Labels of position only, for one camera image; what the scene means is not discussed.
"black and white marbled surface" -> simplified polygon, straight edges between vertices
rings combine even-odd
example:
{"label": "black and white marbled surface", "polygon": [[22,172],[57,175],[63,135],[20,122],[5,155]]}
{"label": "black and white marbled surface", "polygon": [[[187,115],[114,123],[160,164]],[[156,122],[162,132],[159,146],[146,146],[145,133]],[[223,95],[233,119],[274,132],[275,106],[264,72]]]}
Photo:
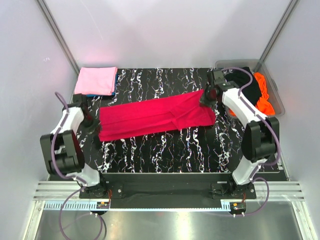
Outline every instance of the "black and white marbled surface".
{"label": "black and white marbled surface", "polygon": [[[91,97],[89,111],[98,118],[102,107],[200,90],[206,85],[208,70],[119,69],[115,96]],[[97,134],[88,134],[80,128],[77,138],[86,163],[102,173],[232,172],[242,158],[244,128],[238,120],[228,117],[222,105],[217,105],[214,112],[213,126],[189,127],[111,142],[100,142]],[[274,172],[278,167],[262,171]]]}

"transparent plastic container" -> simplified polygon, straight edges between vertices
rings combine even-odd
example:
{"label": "transparent plastic container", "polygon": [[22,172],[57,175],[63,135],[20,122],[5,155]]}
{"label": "transparent plastic container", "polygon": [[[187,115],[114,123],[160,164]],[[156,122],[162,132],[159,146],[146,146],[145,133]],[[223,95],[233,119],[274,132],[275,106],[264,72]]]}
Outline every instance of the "transparent plastic container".
{"label": "transparent plastic container", "polygon": [[[268,102],[271,103],[274,109],[274,112],[275,112],[274,116],[279,117],[285,114],[285,108],[279,97],[277,85],[275,81],[270,77],[267,67],[262,61],[260,61],[259,59],[220,60],[215,63],[216,69],[231,68],[231,67],[238,67],[238,68],[249,67],[252,72],[261,73],[265,78],[266,89],[267,89],[267,93],[269,94]],[[234,118],[234,119],[237,118],[235,116],[232,116],[229,110],[227,110],[227,113],[231,118]]]}

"black cloth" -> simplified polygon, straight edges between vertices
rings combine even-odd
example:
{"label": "black cloth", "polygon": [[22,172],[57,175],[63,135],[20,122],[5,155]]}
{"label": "black cloth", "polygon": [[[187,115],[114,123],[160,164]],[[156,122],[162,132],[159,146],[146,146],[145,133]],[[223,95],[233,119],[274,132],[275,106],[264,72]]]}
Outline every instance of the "black cloth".
{"label": "black cloth", "polygon": [[[242,93],[250,101],[250,103],[252,103],[252,105],[255,106],[259,101],[260,97],[262,97],[259,84],[255,76],[251,73],[249,67],[245,66],[245,67],[242,67],[242,69],[248,71],[253,78],[252,83],[249,86],[245,87],[242,90]],[[239,86],[239,88],[241,88],[243,85],[250,82],[250,77],[248,76],[248,74],[239,70],[233,70],[232,73],[228,73],[227,75],[224,76],[224,78],[228,82],[234,81]]]}

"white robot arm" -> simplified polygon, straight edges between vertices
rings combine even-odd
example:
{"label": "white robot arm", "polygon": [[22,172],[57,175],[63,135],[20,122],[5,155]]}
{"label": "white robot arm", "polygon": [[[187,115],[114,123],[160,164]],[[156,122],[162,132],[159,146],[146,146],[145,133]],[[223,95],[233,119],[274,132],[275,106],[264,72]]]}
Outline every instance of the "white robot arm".
{"label": "white robot arm", "polygon": [[217,101],[230,108],[245,127],[241,143],[243,157],[233,171],[226,189],[229,193],[241,193],[246,190],[261,165],[277,152],[276,141],[262,120],[272,128],[277,139],[279,139],[279,121],[256,109],[242,92],[239,92],[239,87],[233,81],[225,80],[220,70],[208,73],[208,83],[200,103],[212,107]]}
{"label": "white robot arm", "polygon": [[[68,111],[63,108],[62,118],[57,127],[50,134],[42,135],[40,138],[45,166],[49,174],[57,175],[53,163],[54,154],[56,166],[63,175],[72,177],[76,181],[84,180],[87,194],[101,195],[108,190],[106,181],[99,171],[85,163],[84,154],[76,137],[80,125],[86,128],[88,133],[99,131],[99,120],[93,119],[90,115],[86,96],[77,94],[73,100],[74,103],[67,105]],[[57,134],[57,137],[53,143],[54,134]]]}

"pink cloth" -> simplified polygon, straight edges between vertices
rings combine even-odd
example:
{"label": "pink cloth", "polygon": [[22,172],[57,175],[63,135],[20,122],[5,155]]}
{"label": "pink cloth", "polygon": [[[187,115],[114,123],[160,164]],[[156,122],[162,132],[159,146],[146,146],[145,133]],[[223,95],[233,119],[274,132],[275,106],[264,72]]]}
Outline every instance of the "pink cloth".
{"label": "pink cloth", "polygon": [[74,94],[110,96],[115,91],[116,67],[82,67]]}
{"label": "pink cloth", "polygon": [[101,107],[101,141],[215,124],[216,115],[199,105],[203,90],[159,99]]}

